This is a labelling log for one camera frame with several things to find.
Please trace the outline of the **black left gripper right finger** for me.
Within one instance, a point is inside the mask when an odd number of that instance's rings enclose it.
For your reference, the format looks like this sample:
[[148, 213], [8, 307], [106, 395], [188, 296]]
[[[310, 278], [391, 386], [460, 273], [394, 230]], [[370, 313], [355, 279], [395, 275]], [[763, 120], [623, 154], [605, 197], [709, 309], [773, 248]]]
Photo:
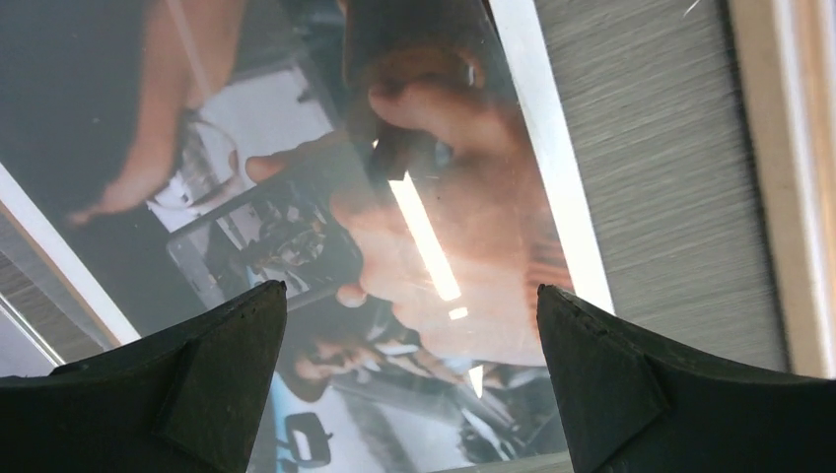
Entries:
[[536, 319], [577, 472], [831, 472], [835, 383], [717, 357], [554, 286]]

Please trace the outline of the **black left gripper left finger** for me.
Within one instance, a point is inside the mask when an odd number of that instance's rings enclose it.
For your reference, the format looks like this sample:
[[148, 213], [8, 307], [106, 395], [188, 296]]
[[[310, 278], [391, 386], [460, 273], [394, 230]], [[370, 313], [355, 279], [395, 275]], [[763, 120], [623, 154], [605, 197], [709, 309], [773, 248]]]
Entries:
[[44, 376], [1, 380], [5, 472], [244, 472], [286, 327], [268, 281]]

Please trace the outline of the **light wooden picture frame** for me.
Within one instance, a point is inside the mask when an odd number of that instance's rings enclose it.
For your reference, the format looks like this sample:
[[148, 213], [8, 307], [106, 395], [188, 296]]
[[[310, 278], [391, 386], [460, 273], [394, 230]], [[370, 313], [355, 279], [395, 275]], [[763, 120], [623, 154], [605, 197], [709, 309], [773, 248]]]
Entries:
[[835, 375], [835, 4], [731, 1], [794, 372]]

